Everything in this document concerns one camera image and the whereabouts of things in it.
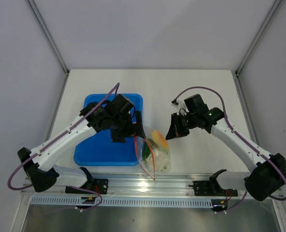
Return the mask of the yellow orange mango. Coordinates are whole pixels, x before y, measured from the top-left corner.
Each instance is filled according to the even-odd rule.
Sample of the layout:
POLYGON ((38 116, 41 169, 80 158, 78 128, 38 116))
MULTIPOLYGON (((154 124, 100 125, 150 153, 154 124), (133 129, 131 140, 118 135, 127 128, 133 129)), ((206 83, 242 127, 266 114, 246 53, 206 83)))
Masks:
POLYGON ((151 139, 155 142, 156 145, 169 150, 169 145, 165 139, 165 137, 162 135, 161 132, 157 131, 157 130, 153 130, 151 132, 151 139))

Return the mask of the dark green cucumber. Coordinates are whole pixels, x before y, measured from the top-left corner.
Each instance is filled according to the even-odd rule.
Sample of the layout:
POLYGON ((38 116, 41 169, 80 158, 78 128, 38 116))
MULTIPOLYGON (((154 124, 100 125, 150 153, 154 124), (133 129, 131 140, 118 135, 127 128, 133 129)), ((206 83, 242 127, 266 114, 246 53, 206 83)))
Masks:
MULTIPOLYGON (((152 139, 147 139, 147 140, 152 149, 158 148, 157 144, 152 139)), ((144 142, 143 149, 142 149, 143 160, 147 159, 150 155, 151 155, 150 148, 147 142, 144 142)))

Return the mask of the white cauliflower with leaves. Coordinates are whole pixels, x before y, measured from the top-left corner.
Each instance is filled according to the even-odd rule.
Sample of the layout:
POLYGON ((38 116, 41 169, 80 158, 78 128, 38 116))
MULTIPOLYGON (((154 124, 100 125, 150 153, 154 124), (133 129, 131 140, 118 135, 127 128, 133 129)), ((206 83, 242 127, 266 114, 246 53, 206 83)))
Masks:
POLYGON ((154 149, 153 154, 154 159, 152 159, 152 161, 154 161, 155 164, 152 164, 152 168, 155 168, 155 172, 168 173, 171 170, 171 156, 169 151, 154 149))

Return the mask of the clear zip bag orange zipper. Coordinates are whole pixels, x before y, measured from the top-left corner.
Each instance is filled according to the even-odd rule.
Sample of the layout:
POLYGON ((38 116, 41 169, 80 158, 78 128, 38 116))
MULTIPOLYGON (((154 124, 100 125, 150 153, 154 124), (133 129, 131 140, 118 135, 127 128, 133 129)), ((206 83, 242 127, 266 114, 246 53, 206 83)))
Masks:
POLYGON ((135 154, 142 171, 152 180, 158 173, 171 171, 171 154, 169 144, 163 134, 144 126, 145 137, 134 137, 135 154))

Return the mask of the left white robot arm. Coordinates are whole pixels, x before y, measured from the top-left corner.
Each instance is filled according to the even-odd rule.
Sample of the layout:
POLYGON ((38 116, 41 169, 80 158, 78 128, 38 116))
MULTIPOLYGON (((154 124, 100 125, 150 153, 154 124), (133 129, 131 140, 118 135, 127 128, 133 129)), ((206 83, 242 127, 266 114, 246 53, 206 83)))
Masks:
POLYGON ((65 186, 66 193, 89 193, 94 189, 94 178, 87 168, 60 167, 57 161, 69 149, 105 130, 116 143, 131 137, 145 138, 142 113, 123 94, 89 103, 64 131, 38 147, 18 151, 30 186, 37 193, 54 185, 65 186))

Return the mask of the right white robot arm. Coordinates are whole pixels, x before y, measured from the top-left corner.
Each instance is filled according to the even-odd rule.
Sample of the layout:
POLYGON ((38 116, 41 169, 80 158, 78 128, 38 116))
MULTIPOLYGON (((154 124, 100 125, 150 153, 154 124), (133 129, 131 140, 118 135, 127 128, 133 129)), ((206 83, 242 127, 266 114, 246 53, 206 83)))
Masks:
POLYGON ((171 115, 166 140, 188 136, 190 129, 200 128, 222 141, 247 167, 246 172, 221 169, 211 175, 212 194, 220 195, 227 189, 243 190, 257 201, 263 201, 286 184, 286 159, 244 138, 229 124, 221 109, 209 109, 199 94, 183 102, 173 100, 172 104, 177 111, 171 115))

